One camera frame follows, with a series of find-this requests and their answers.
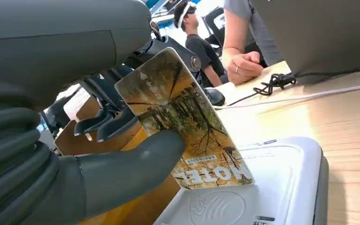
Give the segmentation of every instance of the person's arm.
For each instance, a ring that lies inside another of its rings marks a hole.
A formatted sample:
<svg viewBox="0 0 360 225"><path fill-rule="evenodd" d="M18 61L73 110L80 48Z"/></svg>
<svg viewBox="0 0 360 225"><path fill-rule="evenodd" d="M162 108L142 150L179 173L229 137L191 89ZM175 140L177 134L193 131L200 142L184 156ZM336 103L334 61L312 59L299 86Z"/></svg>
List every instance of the person's arm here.
<svg viewBox="0 0 360 225"><path fill-rule="evenodd" d="M208 77L209 81L213 84L214 87L223 84L217 73L213 70L212 65L208 65L207 67L205 67L203 71L205 72L206 76Z"/></svg>
<svg viewBox="0 0 360 225"><path fill-rule="evenodd" d="M206 50L203 47L203 43L198 40L194 40L187 45L187 48L198 56L199 60L201 61L201 70L204 71L210 83L212 83L212 85L215 87L223 84L219 78L219 75L213 70L211 65L212 60L206 53Z"/></svg>
<svg viewBox="0 0 360 225"><path fill-rule="evenodd" d="M228 80L238 85L259 76L263 70L258 52L244 54L252 12L247 1L225 0L224 16L223 66Z"/></svg>
<svg viewBox="0 0 360 225"><path fill-rule="evenodd" d="M224 10L224 16L225 37L223 46L223 66L227 67L234 55L244 53L249 21L226 9Z"/></svg>

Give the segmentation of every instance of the black cable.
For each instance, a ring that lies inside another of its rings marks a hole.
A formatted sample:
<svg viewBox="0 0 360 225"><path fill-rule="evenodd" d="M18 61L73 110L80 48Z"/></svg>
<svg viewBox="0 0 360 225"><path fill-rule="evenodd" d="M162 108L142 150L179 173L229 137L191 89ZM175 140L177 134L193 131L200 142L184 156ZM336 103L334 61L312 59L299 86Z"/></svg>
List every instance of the black cable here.
<svg viewBox="0 0 360 225"><path fill-rule="evenodd" d="M340 72L310 72L310 73L302 73L302 74L295 74L294 77L300 78L305 76L337 76L337 75L344 75L344 74L352 74L360 72L360 68L354 68L349 70L344 70Z"/></svg>
<svg viewBox="0 0 360 225"><path fill-rule="evenodd" d="M253 91L255 93L248 95L246 97L243 97L231 104L228 104L227 106L234 105L240 101L243 101L247 98L253 97L257 94L261 94L264 96L270 96L272 94L274 88L281 88L283 90L283 89L285 89L285 85L288 85L288 84L296 84L296 78L294 78L291 75L272 74L270 81L268 83L262 82L262 85L265 86L263 89L253 88Z"/></svg>
<svg viewBox="0 0 360 225"><path fill-rule="evenodd" d="M227 106L231 106L234 105L240 101L243 101L247 98L251 98L257 94L261 94L264 96L270 96L273 92L273 88L275 87L279 87L282 90L285 89L285 86L288 84L296 84L296 78L301 78L301 77L305 77L305 76L311 76L311 75L315 75L315 76L338 76L338 75L344 75L344 74L352 74L352 73L358 73L360 72L360 67L359 68L354 68L354 69L349 69L349 70L344 70L344 71L340 71L340 72L309 72L309 73L302 73L302 74L294 74L292 75L292 73L289 74L273 74L271 75L270 78L270 82L269 83L265 83L262 82L262 85L264 85L265 87L263 89L260 88L253 88L253 91L255 93L248 95L246 97L243 97L231 104L228 104Z"/></svg>

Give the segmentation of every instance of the robotic hand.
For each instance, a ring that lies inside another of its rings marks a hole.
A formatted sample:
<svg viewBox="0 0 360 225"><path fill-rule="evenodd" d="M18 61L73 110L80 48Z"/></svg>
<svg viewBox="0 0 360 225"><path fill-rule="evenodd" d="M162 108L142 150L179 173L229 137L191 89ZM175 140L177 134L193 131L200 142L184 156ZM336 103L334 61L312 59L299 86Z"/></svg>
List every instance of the robotic hand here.
<svg viewBox="0 0 360 225"><path fill-rule="evenodd" d="M35 129L64 85L149 43L149 21L139 0L0 0L0 224L75 224L170 174L184 151L174 132L128 152L58 157Z"/></svg>

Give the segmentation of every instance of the white headband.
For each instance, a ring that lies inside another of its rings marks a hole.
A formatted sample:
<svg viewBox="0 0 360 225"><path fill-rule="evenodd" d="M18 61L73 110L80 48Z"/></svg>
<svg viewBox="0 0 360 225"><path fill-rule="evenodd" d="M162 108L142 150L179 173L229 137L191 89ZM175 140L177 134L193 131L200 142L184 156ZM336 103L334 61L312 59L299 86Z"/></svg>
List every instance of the white headband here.
<svg viewBox="0 0 360 225"><path fill-rule="evenodd" d="M191 4L192 6L196 6L195 3L189 1L187 5L184 7L183 13L181 14L179 22L177 23L177 27L180 29L181 29L181 24L183 23L184 16L187 14L187 11L190 8Z"/></svg>

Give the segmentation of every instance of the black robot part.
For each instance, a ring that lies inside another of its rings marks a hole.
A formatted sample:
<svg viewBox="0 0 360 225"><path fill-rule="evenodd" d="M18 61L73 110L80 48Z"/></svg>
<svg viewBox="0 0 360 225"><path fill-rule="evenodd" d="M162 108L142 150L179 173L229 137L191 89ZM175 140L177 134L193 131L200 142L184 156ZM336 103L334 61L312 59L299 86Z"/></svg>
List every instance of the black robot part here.
<svg viewBox="0 0 360 225"><path fill-rule="evenodd" d="M171 131L128 152L58 157L36 130L64 85L149 42L149 21L139 0L0 0L0 225L76 224L170 174L184 151Z"/></svg>

